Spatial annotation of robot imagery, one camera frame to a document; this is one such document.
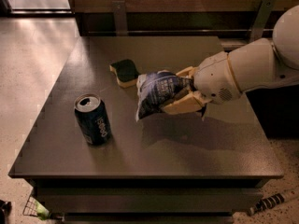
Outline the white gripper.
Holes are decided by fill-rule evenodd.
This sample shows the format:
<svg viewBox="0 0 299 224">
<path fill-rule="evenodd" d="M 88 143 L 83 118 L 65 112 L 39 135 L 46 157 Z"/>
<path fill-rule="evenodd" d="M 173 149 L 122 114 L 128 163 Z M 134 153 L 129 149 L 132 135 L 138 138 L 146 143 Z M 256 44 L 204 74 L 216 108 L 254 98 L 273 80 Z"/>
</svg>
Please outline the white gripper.
<svg viewBox="0 0 299 224">
<path fill-rule="evenodd" d="M 242 94 L 228 53 L 224 51 L 204 59 L 197 68 L 184 68 L 177 72 L 177 76 L 194 78 L 194 87 L 199 91 L 190 91 L 184 97 L 164 106 L 163 112 L 169 115 L 197 112 L 206 106 L 208 99 L 214 104 L 223 104 L 239 99 Z"/>
</svg>

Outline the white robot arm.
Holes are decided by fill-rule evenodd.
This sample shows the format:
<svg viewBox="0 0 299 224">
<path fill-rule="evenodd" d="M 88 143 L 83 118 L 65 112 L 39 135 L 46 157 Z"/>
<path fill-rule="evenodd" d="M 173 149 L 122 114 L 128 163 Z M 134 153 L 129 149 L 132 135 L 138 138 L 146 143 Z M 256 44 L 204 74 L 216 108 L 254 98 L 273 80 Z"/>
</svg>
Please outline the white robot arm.
<svg viewBox="0 0 299 224">
<path fill-rule="evenodd" d="M 292 86 L 299 78 L 299 6 L 287 10 L 274 26 L 270 39 L 260 38 L 230 52 L 219 52 L 177 73 L 193 86 L 163 104 L 176 115 L 223 104 L 247 91 Z"/>
</svg>

